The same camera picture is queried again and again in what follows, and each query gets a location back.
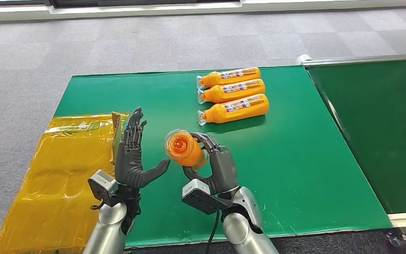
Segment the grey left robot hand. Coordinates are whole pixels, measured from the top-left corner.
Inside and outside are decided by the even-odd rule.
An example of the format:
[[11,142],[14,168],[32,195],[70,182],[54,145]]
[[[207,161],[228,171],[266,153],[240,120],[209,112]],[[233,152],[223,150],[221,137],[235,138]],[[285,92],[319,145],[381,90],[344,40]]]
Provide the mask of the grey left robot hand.
[[142,135],[147,123],[142,120],[144,113],[138,107],[128,119],[128,123],[118,144],[115,179],[118,183],[140,189],[162,176],[169,168],[170,160],[163,159],[157,166],[144,170],[142,164]]

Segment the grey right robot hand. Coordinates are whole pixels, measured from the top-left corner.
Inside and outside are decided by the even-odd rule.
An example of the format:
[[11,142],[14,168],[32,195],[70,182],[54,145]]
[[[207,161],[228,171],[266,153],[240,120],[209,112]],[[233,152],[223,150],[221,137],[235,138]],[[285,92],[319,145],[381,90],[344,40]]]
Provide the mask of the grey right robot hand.
[[183,172],[190,180],[198,179],[209,186],[212,195],[221,198],[232,198],[240,188],[237,178],[237,171],[231,152],[216,141],[212,136],[191,132],[193,138],[203,144],[203,148],[209,154],[211,175],[202,177],[191,167],[183,166]]

